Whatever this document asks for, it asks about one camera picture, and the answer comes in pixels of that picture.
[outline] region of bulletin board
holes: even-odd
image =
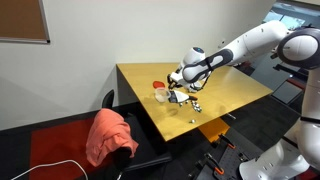
[[[50,43],[42,0],[0,0],[0,41]]]

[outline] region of white cable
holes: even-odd
[[[86,180],[88,180],[88,176],[87,176],[86,172],[84,171],[84,169],[80,166],[79,163],[77,163],[77,162],[74,161],[74,160],[65,160],[65,161],[60,161],[60,162],[56,162],[56,163],[52,163],[52,164],[41,164],[41,165],[35,166],[35,167],[29,169],[28,171],[26,171],[26,172],[24,172],[24,173],[22,173],[22,174],[20,174],[20,175],[18,175],[18,176],[16,176],[16,177],[12,178],[11,180],[15,180],[15,179],[19,178],[20,176],[23,176],[24,174],[26,174],[26,173],[34,170],[34,169],[37,169],[37,168],[39,168],[39,167],[54,166],[54,165],[58,165],[58,164],[66,163],[66,162],[73,162],[73,163],[75,163],[76,165],[78,165],[79,168],[80,168],[80,169],[82,170],[82,172],[84,173],[84,175],[85,175],[85,177],[86,177]]]

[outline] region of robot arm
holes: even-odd
[[[320,170],[320,30],[289,32],[281,22],[270,21],[244,33],[212,56],[184,64],[181,73],[183,81],[194,83],[216,68],[241,63],[270,50],[276,51],[285,63],[309,70],[302,117],[260,158],[240,165],[240,174],[246,180],[289,179],[306,171],[309,165]]]

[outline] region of chair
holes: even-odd
[[[111,90],[103,98],[102,108],[112,109],[113,100],[114,90]],[[115,169],[109,168],[109,171],[118,170],[122,173],[165,163],[172,160],[171,153],[167,150],[165,142],[163,140],[160,140],[161,138],[157,138],[155,141],[161,142],[151,143],[135,115],[128,114],[128,116],[124,118],[124,121],[129,124],[131,129],[131,136],[137,143],[139,143],[139,146],[136,149],[134,158],[129,158],[131,150],[126,147],[121,147],[113,152],[112,157]]]

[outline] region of yellow table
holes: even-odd
[[[272,92],[234,67],[223,66],[211,74],[203,90],[192,94],[202,107],[199,113],[192,109],[190,103],[180,107],[169,101],[159,103],[154,97],[153,81],[162,81],[167,86],[167,75],[176,70],[178,63],[117,64],[117,67],[165,141]],[[183,88],[178,90],[187,93]]]

